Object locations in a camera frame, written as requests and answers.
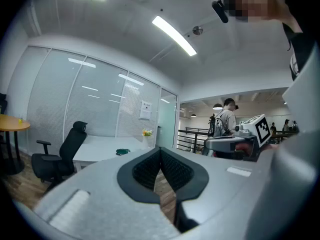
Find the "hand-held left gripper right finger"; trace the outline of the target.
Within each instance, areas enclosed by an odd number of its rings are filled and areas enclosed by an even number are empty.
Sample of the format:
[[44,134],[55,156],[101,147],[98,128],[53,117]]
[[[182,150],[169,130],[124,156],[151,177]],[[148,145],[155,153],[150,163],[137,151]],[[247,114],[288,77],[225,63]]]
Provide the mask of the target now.
[[176,195],[170,234],[263,234],[261,197],[273,151],[257,162],[190,154],[162,148],[160,168]]

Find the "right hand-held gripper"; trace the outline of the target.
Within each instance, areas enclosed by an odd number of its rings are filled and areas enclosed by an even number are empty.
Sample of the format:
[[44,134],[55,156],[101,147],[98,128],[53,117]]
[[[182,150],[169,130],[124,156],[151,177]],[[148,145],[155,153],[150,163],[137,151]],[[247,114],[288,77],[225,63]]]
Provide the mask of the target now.
[[271,138],[265,114],[256,115],[235,128],[235,136],[208,137],[203,144],[202,155],[207,157],[232,157],[236,150],[236,143],[250,142],[252,150],[245,161],[256,162],[261,148]]

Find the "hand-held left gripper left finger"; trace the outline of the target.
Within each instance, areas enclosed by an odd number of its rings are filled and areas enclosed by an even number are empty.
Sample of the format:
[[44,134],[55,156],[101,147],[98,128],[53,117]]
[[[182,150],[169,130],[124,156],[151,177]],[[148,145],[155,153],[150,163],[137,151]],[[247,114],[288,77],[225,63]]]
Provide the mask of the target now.
[[130,198],[119,186],[121,166],[148,152],[93,163],[49,191],[34,212],[71,237],[177,237],[180,232],[156,203]]

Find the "black office chair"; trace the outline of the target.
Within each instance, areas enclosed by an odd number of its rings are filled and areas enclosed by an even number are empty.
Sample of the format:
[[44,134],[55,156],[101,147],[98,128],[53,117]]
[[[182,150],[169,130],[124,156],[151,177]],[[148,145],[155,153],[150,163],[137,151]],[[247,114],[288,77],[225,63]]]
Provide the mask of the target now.
[[44,153],[31,156],[32,170],[42,183],[50,182],[46,192],[64,181],[63,177],[71,176],[75,171],[73,158],[87,137],[87,123],[76,121],[59,149],[59,155],[49,154],[50,142],[37,140],[42,144]]

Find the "black mesh chair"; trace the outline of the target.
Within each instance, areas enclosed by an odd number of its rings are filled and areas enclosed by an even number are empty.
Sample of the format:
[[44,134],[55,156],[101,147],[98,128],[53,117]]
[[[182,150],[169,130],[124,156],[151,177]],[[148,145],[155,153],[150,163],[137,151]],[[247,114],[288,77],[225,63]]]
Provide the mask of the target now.
[[8,102],[6,100],[6,94],[0,93],[0,114],[4,114],[6,112],[6,108],[8,105]]

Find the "black metal railing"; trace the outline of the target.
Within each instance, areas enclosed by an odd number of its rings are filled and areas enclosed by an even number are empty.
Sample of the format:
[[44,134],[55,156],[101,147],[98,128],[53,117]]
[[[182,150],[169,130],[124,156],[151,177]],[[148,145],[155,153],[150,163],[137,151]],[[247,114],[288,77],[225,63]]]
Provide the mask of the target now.
[[208,138],[208,129],[186,127],[178,130],[176,148],[182,151],[201,154]]

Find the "white paper notice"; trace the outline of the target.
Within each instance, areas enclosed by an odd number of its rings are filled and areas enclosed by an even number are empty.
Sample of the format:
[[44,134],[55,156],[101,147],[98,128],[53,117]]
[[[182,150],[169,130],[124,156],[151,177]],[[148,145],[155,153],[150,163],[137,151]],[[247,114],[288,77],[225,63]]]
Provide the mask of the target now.
[[152,115],[152,103],[142,100],[140,105],[139,119],[150,120]]

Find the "round wooden table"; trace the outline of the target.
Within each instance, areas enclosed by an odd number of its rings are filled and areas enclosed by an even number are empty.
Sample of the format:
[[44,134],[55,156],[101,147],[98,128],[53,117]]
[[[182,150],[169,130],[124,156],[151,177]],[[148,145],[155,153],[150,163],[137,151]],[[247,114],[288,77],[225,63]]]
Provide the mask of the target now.
[[[20,157],[18,132],[26,131],[30,128],[30,123],[23,120],[23,123],[19,123],[19,119],[14,116],[0,114],[0,131],[5,133],[5,144],[7,149],[8,158],[3,160],[3,169],[7,175],[16,175],[22,172],[25,168],[25,164]],[[15,157],[12,155],[10,132],[13,132]]]

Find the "person's black clothing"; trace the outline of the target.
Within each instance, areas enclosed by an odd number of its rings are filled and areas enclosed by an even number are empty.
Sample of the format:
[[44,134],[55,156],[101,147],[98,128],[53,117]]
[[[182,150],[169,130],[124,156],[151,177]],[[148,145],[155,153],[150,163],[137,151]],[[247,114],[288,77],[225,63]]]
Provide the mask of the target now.
[[306,22],[300,23],[301,32],[295,32],[288,24],[282,23],[284,33],[292,48],[292,56],[289,62],[292,80],[294,81],[304,69],[309,56],[317,43],[318,34],[315,29]]

